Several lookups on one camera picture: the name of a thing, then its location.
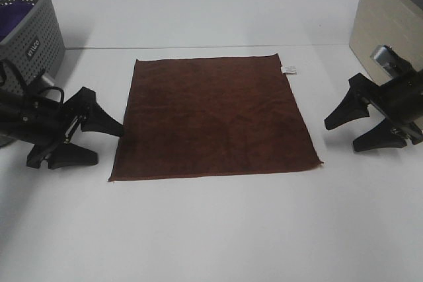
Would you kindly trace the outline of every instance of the white table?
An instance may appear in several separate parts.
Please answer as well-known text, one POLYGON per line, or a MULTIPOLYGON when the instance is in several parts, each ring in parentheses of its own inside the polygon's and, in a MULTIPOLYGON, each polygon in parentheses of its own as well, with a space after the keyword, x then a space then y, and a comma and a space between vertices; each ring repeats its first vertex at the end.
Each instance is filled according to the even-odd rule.
POLYGON ((354 154, 375 112, 323 125, 362 71, 348 46, 71 50, 58 81, 67 96, 96 90, 122 120, 137 58, 276 52, 298 68, 289 82, 322 168, 108 183, 115 137, 78 133, 100 163, 53 171, 26 168, 31 146, 15 143, 0 156, 0 281, 420 281, 423 147, 354 154))
POLYGON ((205 12, 198 1, 194 16, 183 0, 136 8, 128 0, 119 10, 144 12, 150 23, 131 30, 144 16, 126 15, 119 32, 115 12, 87 7, 84 19, 87 0, 54 1, 68 46, 126 48, 67 50, 57 77, 66 97, 92 88, 122 121, 136 59, 278 53, 298 69, 289 82, 325 163, 301 173, 108 183, 115 137, 78 132, 74 142, 100 162, 60 170, 26 168, 32 145, 16 142, 0 155, 0 281, 423 280, 423 146, 354 154, 352 140, 381 120, 374 110, 334 131, 323 125, 347 79, 363 71, 346 44, 357 0, 261 0, 258 19, 241 14, 249 0, 208 1, 205 12), (165 24, 168 8, 176 18, 165 24), (218 11, 227 16, 215 24, 197 19, 218 11), (215 34, 224 22, 227 32, 215 34), (165 48, 220 45, 240 47, 165 48), (136 46, 162 49, 128 48, 136 46))
POLYGON ((53 0, 68 48, 347 44, 358 0, 53 0))

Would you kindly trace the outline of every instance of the black cable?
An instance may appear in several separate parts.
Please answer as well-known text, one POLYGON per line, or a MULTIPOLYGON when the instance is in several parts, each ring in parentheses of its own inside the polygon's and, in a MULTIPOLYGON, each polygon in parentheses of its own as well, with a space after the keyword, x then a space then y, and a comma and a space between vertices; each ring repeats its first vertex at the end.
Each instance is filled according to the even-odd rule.
POLYGON ((65 100, 65 92, 63 91, 63 89, 57 86, 49 86, 49 87, 44 87, 42 90, 37 92, 37 94, 38 95, 42 94, 43 92, 46 92, 47 90, 56 90, 60 92, 60 104, 63 104, 63 101, 65 100))

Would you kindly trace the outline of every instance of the brown towel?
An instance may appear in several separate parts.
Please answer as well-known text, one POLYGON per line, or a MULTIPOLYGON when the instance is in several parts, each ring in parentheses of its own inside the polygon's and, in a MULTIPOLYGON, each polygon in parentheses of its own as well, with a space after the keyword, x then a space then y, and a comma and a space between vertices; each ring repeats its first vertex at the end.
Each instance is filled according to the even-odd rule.
POLYGON ((109 181, 321 163, 278 55, 137 61, 124 129, 109 181))

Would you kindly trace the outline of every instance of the gray plastic basket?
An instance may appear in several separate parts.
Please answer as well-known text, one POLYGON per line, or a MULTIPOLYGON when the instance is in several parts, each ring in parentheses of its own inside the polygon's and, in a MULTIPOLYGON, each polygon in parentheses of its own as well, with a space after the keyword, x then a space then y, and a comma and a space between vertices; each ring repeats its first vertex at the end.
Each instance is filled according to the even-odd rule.
MULTIPOLYGON (((16 0, 0 0, 6 6, 16 0)), ((54 77, 65 53, 63 38, 59 29, 52 0, 19 0, 34 7, 19 22, 13 31, 0 42, 0 60, 7 58, 21 72, 30 84, 43 69, 54 77)), ((11 71, 5 67, 7 81, 1 89, 22 94, 11 71)))

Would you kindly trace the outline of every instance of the white label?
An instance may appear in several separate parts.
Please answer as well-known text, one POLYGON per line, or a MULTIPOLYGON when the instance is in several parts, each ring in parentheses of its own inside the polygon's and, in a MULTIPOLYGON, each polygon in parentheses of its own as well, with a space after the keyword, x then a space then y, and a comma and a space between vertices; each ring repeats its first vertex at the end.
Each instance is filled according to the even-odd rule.
POLYGON ((297 74, 297 68, 295 66, 282 66, 283 74, 297 74))

